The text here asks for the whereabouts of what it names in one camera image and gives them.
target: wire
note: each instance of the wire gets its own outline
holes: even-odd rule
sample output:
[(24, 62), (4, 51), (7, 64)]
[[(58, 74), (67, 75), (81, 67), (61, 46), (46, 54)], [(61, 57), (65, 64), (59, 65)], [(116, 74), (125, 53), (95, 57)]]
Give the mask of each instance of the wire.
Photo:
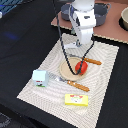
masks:
[(81, 72), (81, 68), (82, 68), (82, 64), (83, 64), (83, 61), (84, 61), (85, 56), (87, 55), (87, 53), (90, 51), (90, 49), (91, 49), (91, 48), (93, 47), (93, 45), (94, 45), (94, 42), (95, 42), (94, 35), (92, 34), (93, 43), (92, 43), (92, 45), (90, 46), (90, 48), (86, 51), (86, 53), (84, 54), (84, 56), (83, 56), (83, 58), (82, 58), (82, 61), (81, 61), (81, 64), (80, 64), (79, 70), (77, 71), (77, 73), (74, 73), (73, 70), (72, 70), (72, 67), (71, 67), (71, 65), (70, 65), (70, 63), (69, 63), (69, 60), (68, 60), (67, 54), (66, 54), (66, 52), (65, 52), (65, 49), (64, 49), (64, 44), (63, 44), (63, 41), (62, 41), (61, 30), (60, 30), (60, 25), (59, 25), (58, 14), (57, 14), (57, 12), (56, 12), (54, 0), (52, 0), (52, 2), (53, 2), (53, 7), (54, 7), (56, 19), (57, 19), (57, 26), (58, 26), (59, 36), (60, 36), (60, 42), (61, 42), (61, 46), (62, 46), (62, 50), (63, 50), (64, 56), (65, 56), (65, 59), (66, 59), (66, 61), (67, 61), (68, 67), (69, 67), (70, 71), (72, 72), (72, 74), (73, 74), (73, 75), (78, 75), (78, 74)]
[(1, 4), (0, 6), (14, 6), (14, 5), (22, 5), (22, 4), (28, 4), (30, 2), (32, 2), (34, 0), (30, 0), (30, 1), (26, 1), (26, 2), (22, 2), (22, 3), (19, 3), (19, 4)]

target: white cube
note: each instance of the white cube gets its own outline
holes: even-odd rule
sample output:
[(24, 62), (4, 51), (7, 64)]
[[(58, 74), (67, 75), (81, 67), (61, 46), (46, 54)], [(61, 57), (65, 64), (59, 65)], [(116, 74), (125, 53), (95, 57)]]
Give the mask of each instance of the white cube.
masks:
[(48, 71), (45, 70), (34, 70), (32, 74), (32, 80), (34, 85), (40, 87), (46, 87), (49, 81)]

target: black table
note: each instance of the black table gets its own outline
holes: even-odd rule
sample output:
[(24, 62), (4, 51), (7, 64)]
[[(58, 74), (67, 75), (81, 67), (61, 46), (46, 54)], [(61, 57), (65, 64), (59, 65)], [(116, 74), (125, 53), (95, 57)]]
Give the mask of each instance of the black table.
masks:
[[(57, 12), (61, 6), (56, 3)], [(51, 26), (54, 17), (52, 1), (35, 0), (0, 19), (0, 104), (50, 128), (75, 128), (16, 98), (59, 39), (57, 27)], [(128, 128), (128, 45), (95, 39), (119, 47), (96, 128)]]

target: yellow sponge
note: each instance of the yellow sponge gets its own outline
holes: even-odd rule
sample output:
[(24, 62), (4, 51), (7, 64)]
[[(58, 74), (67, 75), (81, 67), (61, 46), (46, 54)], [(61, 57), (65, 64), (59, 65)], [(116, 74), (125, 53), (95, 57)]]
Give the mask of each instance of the yellow sponge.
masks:
[(76, 105), (76, 106), (88, 106), (88, 96), (65, 94), (65, 104)]

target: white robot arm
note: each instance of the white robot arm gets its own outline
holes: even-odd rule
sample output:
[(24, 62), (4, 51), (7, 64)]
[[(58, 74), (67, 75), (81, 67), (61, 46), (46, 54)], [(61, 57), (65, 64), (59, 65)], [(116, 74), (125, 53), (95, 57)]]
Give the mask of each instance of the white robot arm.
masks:
[(78, 37), (78, 42), (65, 45), (67, 48), (77, 48), (81, 44), (90, 43), (93, 34), (93, 27), (96, 26), (94, 15), (95, 0), (75, 0), (70, 4), (69, 19)]

